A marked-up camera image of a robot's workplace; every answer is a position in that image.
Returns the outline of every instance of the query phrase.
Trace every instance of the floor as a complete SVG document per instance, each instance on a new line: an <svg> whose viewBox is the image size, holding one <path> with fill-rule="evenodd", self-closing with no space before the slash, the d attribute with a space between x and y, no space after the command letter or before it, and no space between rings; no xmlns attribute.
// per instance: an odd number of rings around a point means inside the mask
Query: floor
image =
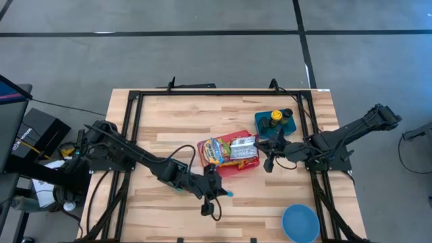
<svg viewBox="0 0 432 243"><path fill-rule="evenodd" d="M4 32L136 32L158 30L296 30L297 0L0 0ZM409 0L298 0L305 30L430 30L432 3ZM1 37L0 74L31 83L36 99L106 112L112 88L214 82L220 88L262 88L272 78L286 88L331 89L346 124L375 103L403 117L391 132L350 145L356 192L370 240L430 242L432 175L398 161L400 134L432 119L432 32L390 35L306 35L305 68L298 35L154 37ZM73 127L100 118L39 103ZM430 141L404 143L402 157L432 171ZM11 211L8 229L14 228ZM78 226L61 213L30 216L26 235L38 242L73 240ZM0 241L11 242L3 230Z"/></svg>

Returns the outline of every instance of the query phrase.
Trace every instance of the blue bowl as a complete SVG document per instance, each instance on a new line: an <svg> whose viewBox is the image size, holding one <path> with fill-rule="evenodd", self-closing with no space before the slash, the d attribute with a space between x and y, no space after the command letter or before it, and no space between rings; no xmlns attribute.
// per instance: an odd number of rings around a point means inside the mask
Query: blue bowl
<svg viewBox="0 0 432 243"><path fill-rule="evenodd" d="M291 205L283 213L282 227L286 236L297 243L311 243L319 235L315 212L305 205Z"/></svg>

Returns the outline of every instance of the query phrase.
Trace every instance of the black box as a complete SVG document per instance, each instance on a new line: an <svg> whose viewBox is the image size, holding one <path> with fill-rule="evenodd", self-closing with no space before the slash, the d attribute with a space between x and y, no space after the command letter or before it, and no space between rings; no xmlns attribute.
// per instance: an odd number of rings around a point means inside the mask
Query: black box
<svg viewBox="0 0 432 243"><path fill-rule="evenodd" d="M22 121L17 137L48 156L54 153L70 131L70 127L59 119L35 108L32 108ZM35 162L39 158L37 152L18 139L13 144L11 153L28 162Z"/></svg>

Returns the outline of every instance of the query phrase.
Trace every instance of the black floor stripe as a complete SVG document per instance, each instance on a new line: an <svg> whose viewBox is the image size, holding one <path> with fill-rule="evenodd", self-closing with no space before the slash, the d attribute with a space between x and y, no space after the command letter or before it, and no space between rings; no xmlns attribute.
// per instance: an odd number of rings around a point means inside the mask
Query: black floor stripe
<svg viewBox="0 0 432 243"><path fill-rule="evenodd" d="M0 37L135 37L135 36L271 36L298 34L297 30L191 30L139 32L9 32Z"/></svg>
<svg viewBox="0 0 432 243"><path fill-rule="evenodd" d="M7 10L9 9L10 5L12 4L14 0L7 0L5 5L3 6L3 8L0 11L0 21L3 19L3 17L5 17L5 14L7 12Z"/></svg>
<svg viewBox="0 0 432 243"><path fill-rule="evenodd" d="M432 30L307 30L306 35L432 34Z"/></svg>
<svg viewBox="0 0 432 243"><path fill-rule="evenodd" d="M298 0L292 0L292 5L294 6L294 12L296 13L298 34L300 35L300 44L302 45L304 64L307 67L306 72L308 75L309 87L310 88L317 88L317 82L315 81L315 75L313 73L311 54L309 53L308 41L306 39L306 35L305 35L305 31L304 31L302 12L300 10L300 4L298 3Z"/></svg>

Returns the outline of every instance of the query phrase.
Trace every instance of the black bottle cap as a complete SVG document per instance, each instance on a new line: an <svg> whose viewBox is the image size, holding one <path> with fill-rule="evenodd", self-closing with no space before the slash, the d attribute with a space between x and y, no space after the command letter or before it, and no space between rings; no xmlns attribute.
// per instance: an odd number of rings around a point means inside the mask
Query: black bottle cap
<svg viewBox="0 0 432 243"><path fill-rule="evenodd" d="M292 112L292 110L289 109L289 108L287 108L287 109L285 109L285 110L283 111L283 116L284 116L284 117L290 118L290 117L292 117L292 114L293 114L293 112Z"/></svg>

